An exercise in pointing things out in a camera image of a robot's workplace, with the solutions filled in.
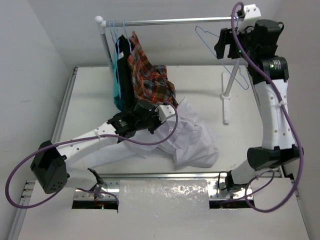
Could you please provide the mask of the white shirt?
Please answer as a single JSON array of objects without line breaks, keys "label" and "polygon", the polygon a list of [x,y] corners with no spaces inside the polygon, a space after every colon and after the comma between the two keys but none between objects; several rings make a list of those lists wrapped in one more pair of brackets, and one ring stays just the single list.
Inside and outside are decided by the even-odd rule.
[{"label": "white shirt", "polygon": [[146,159],[160,149],[171,156],[175,168],[211,168],[220,156],[214,134],[186,97],[177,112],[178,117],[168,119],[154,134],[138,131],[132,142],[125,140],[85,156],[84,165],[94,168],[132,156]]}]

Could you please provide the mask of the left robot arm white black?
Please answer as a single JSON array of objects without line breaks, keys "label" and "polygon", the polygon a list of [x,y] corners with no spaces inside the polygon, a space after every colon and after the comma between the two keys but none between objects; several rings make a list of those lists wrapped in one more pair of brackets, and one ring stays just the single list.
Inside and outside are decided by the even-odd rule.
[{"label": "left robot arm white black", "polygon": [[91,190],[99,177],[93,170],[79,170],[73,164],[104,148],[113,146],[122,138],[132,138],[137,131],[155,132],[168,118],[175,115],[170,105],[155,106],[140,99],[134,107],[117,113],[101,126],[76,137],[70,143],[53,146],[45,141],[39,146],[30,169],[46,194],[64,187]]}]

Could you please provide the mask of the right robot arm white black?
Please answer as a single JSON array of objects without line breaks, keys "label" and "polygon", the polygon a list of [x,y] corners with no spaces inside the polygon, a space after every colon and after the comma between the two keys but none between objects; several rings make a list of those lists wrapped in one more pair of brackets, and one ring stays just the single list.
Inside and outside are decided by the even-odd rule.
[{"label": "right robot arm white black", "polygon": [[288,109],[289,69],[287,60],[276,55],[277,41],[283,30],[282,22],[260,19],[236,32],[241,48],[230,28],[221,29],[214,46],[219,59],[224,56],[226,46],[230,47],[228,58],[238,59],[247,53],[251,59],[247,72],[262,121],[262,145],[250,147],[246,160],[227,173],[227,191],[243,188],[258,171],[290,163],[301,154],[283,113]]}]

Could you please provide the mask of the blue wire hanger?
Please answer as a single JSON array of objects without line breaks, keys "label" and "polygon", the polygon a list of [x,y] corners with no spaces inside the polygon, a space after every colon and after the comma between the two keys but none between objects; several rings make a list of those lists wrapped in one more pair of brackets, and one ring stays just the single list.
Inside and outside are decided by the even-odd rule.
[{"label": "blue wire hanger", "polygon": [[[213,44],[209,44],[206,40],[205,40],[205,36],[214,36],[215,38],[218,38],[219,35],[212,33],[208,30],[203,29],[202,27],[200,27],[199,25],[196,25],[194,28],[195,33],[197,34],[197,36],[201,39],[201,41],[203,42],[203,44],[206,46],[206,48],[209,50],[209,52],[217,59],[217,54],[214,51],[214,46]],[[234,80],[238,83],[238,85],[243,89],[243,90],[248,90],[249,89],[249,82],[248,82],[248,78],[245,77],[242,74],[241,68],[240,68],[240,64],[238,60],[234,61],[235,64],[235,70],[236,73],[232,73],[227,67],[226,65],[222,62],[222,60],[218,60],[218,62],[223,66],[223,68],[226,70],[227,73],[229,73],[229,75],[231,77],[235,77],[237,74],[240,75],[240,77],[242,78],[242,80],[239,80],[237,78],[234,78]]]}]

